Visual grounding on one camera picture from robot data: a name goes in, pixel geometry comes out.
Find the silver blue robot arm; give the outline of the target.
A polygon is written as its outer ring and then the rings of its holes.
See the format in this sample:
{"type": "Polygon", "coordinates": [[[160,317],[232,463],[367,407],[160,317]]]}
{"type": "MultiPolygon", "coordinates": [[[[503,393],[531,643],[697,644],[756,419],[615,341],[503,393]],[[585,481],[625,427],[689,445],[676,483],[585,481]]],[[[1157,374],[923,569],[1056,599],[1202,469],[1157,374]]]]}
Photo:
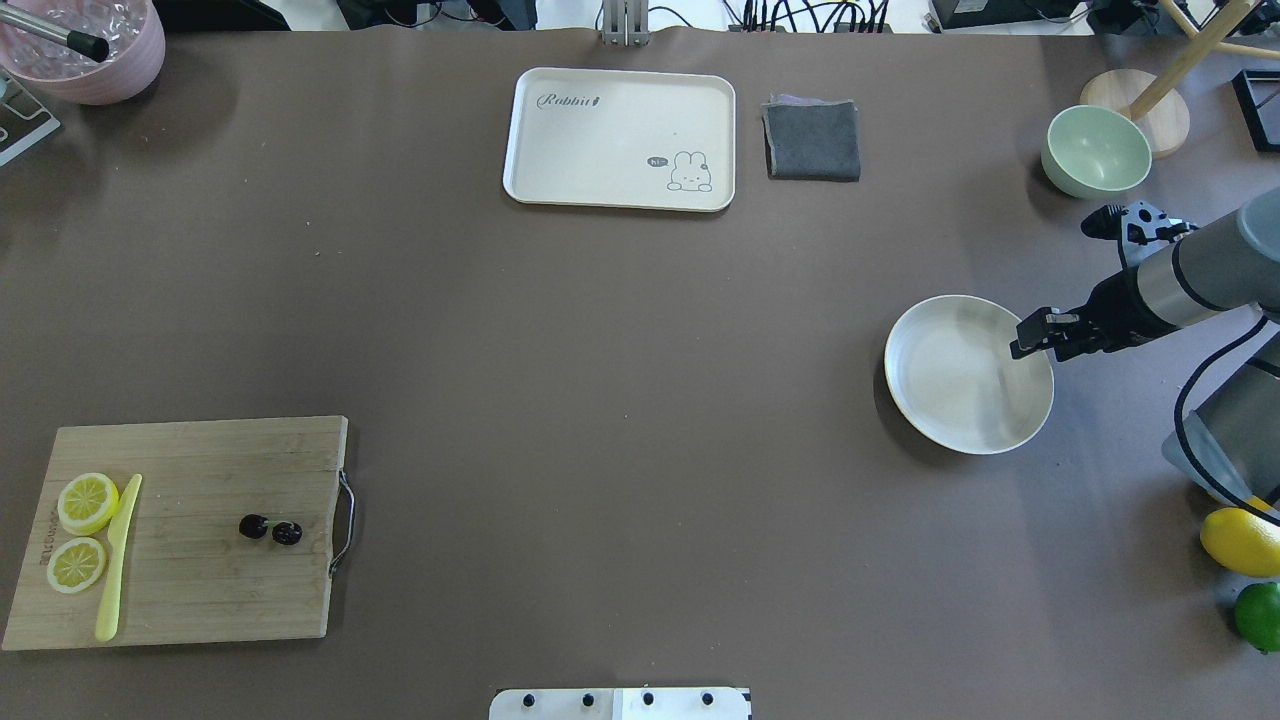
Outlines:
{"type": "Polygon", "coordinates": [[[1279,192],[1263,191],[1204,224],[1149,202],[1106,205],[1082,232],[1114,242],[1121,266],[1076,307],[1023,319],[1012,357],[1115,354],[1226,316],[1219,347],[1184,361],[1164,456],[1217,501],[1277,512],[1279,192]]]}

